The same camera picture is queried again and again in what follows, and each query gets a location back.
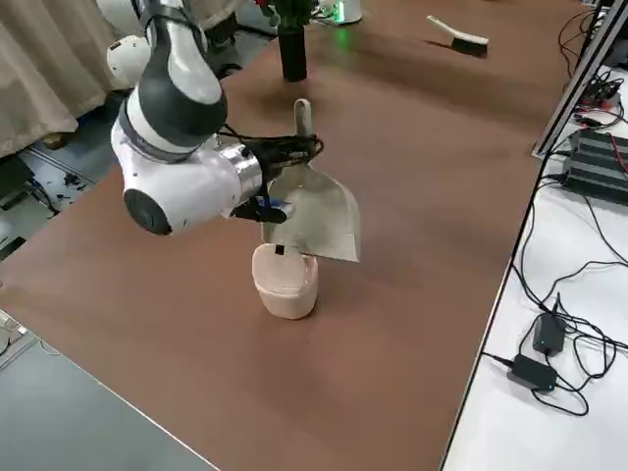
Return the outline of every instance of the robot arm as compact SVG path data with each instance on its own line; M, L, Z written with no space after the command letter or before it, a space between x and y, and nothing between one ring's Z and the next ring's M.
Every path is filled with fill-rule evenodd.
M113 26L143 25L150 57L112 129L131 216L159 235L231 214L263 186L257 158L242 144L211 139L227 100L205 61L207 41L185 0L98 0Z

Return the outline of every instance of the dustpan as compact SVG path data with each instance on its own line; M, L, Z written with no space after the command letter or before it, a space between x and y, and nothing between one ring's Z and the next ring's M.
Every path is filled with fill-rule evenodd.
M297 134L313 134L307 100L296 101L294 115ZM269 195L291 203L293 211L283 224L262 224L265 242L318 257L359 262L360 211L344 185L309 163L284 169L270 184Z

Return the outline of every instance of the dustpan handle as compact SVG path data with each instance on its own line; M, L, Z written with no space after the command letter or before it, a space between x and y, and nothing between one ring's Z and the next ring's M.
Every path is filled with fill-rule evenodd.
M294 102L294 126L296 135L312 135L312 105L305 98L300 98Z

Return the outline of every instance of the red wire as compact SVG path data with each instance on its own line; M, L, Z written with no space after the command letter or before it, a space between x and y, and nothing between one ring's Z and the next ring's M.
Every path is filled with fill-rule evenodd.
M621 165L621 168L624 169L624 172L628 174L628 166L624 162L624 159L621 158L621 154L619 153L619 148L617 147L617 142L615 141L615 136L610 132L608 133L610 136L610 141L612 142L612 146L615 148L615 156L617 157L617 162Z

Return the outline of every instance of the white robot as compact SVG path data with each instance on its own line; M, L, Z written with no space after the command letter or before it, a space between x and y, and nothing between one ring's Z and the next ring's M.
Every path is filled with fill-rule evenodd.
M187 0L97 1L115 28L143 33L149 46L131 36L118 46L124 47L122 59L112 56L116 48L109 51L110 66L118 64L126 79L137 80L143 69L111 133L133 219L157 235L219 214L284 222L287 206L269 198L268 183L282 168L314 157L312 138L216 145L213 136L227 121L227 100L206 61L207 40Z

